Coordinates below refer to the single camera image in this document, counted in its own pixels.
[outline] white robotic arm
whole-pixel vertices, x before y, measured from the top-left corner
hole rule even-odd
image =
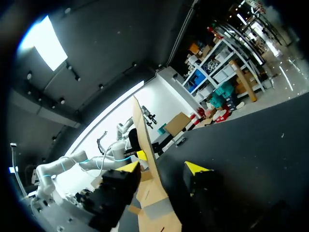
[[[48,164],[41,164],[36,168],[37,176],[40,181],[40,185],[37,190],[37,196],[46,199],[56,189],[54,181],[52,180],[53,175],[61,174],[68,169],[72,168],[75,164],[78,164],[85,171],[93,169],[101,169],[104,161],[104,170],[117,169],[131,163],[131,158],[124,157],[125,153],[125,142],[119,141],[111,146],[112,156],[105,156],[109,159],[109,162],[104,160],[104,156],[93,157],[88,159],[84,151],[79,151],[71,154],[67,157],[61,157],[60,159],[53,161]]]

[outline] gray ceiling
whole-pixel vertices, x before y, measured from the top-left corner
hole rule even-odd
[[[50,13],[56,35],[68,55],[67,62],[81,81],[74,79],[66,63],[53,72],[35,48],[19,58],[12,76],[13,89],[25,98],[25,103],[9,103],[9,142],[20,144],[22,157],[41,160],[63,155],[104,108],[140,80],[152,78],[150,64],[168,60],[189,10],[187,2],[191,1],[74,0],[67,5],[70,14],[64,14],[66,7]],[[138,66],[123,75],[132,62]],[[33,78],[28,82],[29,71]],[[66,103],[51,109],[61,97]],[[36,111],[29,110],[33,104],[38,106]],[[65,122],[66,118],[80,126],[73,128]],[[58,139],[53,142],[52,137],[57,134]]]

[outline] floor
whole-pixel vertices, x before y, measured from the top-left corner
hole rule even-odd
[[[239,118],[253,112],[288,101],[309,91],[309,64],[294,46],[283,47],[276,45],[281,55],[274,57],[271,51],[264,55],[267,61],[264,66],[268,76],[272,79],[273,88],[256,92],[258,100],[251,102],[244,97],[245,106],[232,113],[227,120]]]

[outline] black table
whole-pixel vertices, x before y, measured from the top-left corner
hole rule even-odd
[[[185,143],[172,145],[157,166],[179,219],[189,222],[195,217],[188,210],[183,184],[186,160],[224,176],[240,217],[248,212],[255,217],[254,213],[279,200],[293,209],[308,208],[308,102],[309,94],[304,94],[241,118],[188,131]]]

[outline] white wall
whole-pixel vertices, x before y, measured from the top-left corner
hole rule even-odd
[[[157,129],[164,123],[168,123],[180,112],[184,112],[186,115],[192,112],[192,108],[185,106],[179,98],[169,91],[159,77],[147,83],[135,93],[134,96],[138,99],[141,106],[144,105],[151,114],[155,114],[155,119],[158,124],[153,124],[153,130],[147,126],[151,141],[154,141],[159,136]],[[118,123],[124,124],[132,116],[131,102],[131,99],[127,99],[107,115],[84,141],[81,142],[77,150],[83,149],[89,159],[94,156],[101,156],[96,142],[97,139],[104,131],[108,132],[101,140],[101,144],[105,149],[107,149],[112,142],[116,141],[116,125]],[[99,170],[91,170],[88,173],[92,176],[97,176],[99,175]],[[75,194],[84,188],[92,190],[93,188],[90,183],[93,180],[93,177],[84,173],[78,165],[75,165],[67,172],[56,177],[56,189],[62,194]]]
[[[172,78],[176,73],[177,72],[169,66],[158,72],[157,76],[161,83],[169,89],[169,91],[181,102],[188,112],[197,113],[197,109],[199,107],[202,108],[202,106],[195,101],[192,95],[178,81]]]

